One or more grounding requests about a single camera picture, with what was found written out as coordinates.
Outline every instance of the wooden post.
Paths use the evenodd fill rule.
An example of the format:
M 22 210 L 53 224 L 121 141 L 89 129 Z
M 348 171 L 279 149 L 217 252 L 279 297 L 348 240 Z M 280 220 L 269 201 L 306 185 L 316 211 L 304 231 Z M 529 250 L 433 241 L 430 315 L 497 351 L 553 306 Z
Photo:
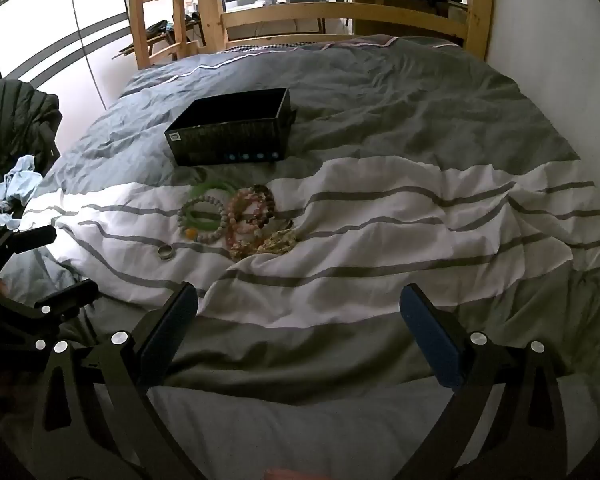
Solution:
M 487 56 L 493 0 L 468 0 L 469 22 L 464 48 L 481 60 Z
M 184 0 L 173 0 L 173 33 L 178 59 L 187 57 L 187 25 L 184 19 Z
M 129 0 L 129 24 L 131 26 L 131 36 L 134 40 L 136 64 L 139 69 L 148 68 L 151 63 L 149 62 L 149 45 L 144 28 L 143 0 Z
M 205 31 L 206 46 L 210 52 L 225 49 L 228 41 L 222 25 L 222 0 L 198 0 L 198 12 Z

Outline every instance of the light blue cloth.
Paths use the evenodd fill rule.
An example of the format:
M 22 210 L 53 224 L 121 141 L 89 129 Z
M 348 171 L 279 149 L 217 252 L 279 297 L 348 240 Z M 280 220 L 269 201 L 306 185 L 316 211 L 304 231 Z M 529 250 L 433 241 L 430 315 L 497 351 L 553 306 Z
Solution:
M 19 201 L 23 206 L 42 182 L 42 175 L 35 172 L 36 162 L 33 155 L 21 156 L 12 170 L 0 183 L 0 225 L 17 229 L 20 220 L 11 217 L 11 203 Z

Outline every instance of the black jacket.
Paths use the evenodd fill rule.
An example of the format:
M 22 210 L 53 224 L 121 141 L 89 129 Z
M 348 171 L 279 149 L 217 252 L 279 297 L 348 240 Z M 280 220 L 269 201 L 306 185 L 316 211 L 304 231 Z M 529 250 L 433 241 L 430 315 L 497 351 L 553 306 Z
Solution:
M 60 156 L 56 132 L 62 119 L 58 96 L 29 83 L 0 79 L 0 182 L 23 155 L 33 155 L 45 175 Z

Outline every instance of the striped duvet cover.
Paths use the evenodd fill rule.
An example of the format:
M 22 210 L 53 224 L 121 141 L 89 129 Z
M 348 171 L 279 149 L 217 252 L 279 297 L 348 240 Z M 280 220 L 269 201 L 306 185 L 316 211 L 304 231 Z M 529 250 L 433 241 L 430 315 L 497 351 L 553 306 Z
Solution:
M 277 87 L 298 110 L 285 160 L 174 166 L 164 131 L 193 99 Z M 220 242 L 184 238 L 178 210 L 210 178 L 269 186 L 299 244 L 233 263 Z M 596 188 L 513 81 L 440 40 L 376 36 L 139 72 L 27 206 L 24 228 L 49 223 L 55 243 L 13 258 L 4 278 L 30 302 L 95 280 L 102 298 L 67 338 L 131 330 L 180 282 L 196 286 L 171 386 L 305 404 L 426 377 L 398 312 L 411 282 L 467 330 L 540 339 L 600 383 Z M 158 257 L 163 244 L 172 260 Z

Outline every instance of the blue gripper pad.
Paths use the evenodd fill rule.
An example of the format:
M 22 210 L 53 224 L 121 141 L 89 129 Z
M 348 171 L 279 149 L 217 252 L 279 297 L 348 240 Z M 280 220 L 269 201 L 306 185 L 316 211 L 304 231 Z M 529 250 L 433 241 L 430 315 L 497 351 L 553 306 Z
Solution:
M 136 383 L 149 388 L 162 384 L 191 320 L 198 313 L 198 292 L 186 283 L 172 298 L 138 355 L 140 375 Z
M 430 308 L 435 307 L 427 306 L 412 285 L 404 287 L 400 294 L 400 314 L 404 322 L 440 385 L 457 390 L 464 384 L 461 352 Z

